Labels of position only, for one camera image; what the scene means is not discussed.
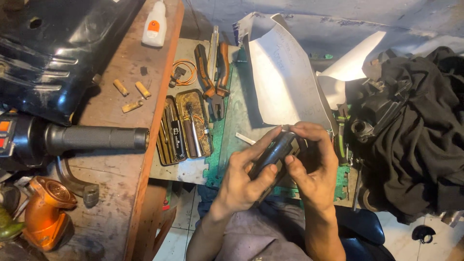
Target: orange button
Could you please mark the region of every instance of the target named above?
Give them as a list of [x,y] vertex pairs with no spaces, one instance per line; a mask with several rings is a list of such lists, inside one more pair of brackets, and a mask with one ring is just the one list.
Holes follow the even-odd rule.
[[10,122],[9,122],[9,121],[2,121],[2,122],[0,122],[0,131],[7,132],[9,126],[10,126]]

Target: metal ruler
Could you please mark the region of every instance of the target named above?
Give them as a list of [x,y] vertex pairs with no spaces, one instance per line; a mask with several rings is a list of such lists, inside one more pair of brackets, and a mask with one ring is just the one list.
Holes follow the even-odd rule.
[[209,45],[208,53],[208,76],[214,83],[214,73],[216,72],[216,59],[218,58],[218,45],[219,45],[219,26],[213,27],[213,34],[211,35],[211,42]]

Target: orange label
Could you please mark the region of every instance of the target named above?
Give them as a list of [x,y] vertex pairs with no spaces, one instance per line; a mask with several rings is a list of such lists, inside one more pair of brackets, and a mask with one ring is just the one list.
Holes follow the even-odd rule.
[[148,24],[148,30],[149,31],[155,31],[155,32],[159,32],[160,31],[160,23],[158,23],[158,21],[151,21],[149,24]]

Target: motorcycle handlebar grip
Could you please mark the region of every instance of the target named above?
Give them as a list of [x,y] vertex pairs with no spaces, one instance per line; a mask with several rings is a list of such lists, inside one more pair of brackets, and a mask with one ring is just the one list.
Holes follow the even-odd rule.
[[148,140],[148,128],[49,124],[45,130],[46,150],[52,156],[67,150],[146,150]]

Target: fingernail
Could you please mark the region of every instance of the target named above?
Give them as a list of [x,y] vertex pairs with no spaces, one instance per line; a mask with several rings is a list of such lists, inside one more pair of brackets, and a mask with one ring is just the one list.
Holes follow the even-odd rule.
[[285,157],[285,163],[290,164],[293,162],[293,155],[288,155]]
[[272,170],[272,172],[277,173],[277,166],[274,165],[274,164],[271,165],[271,170]]

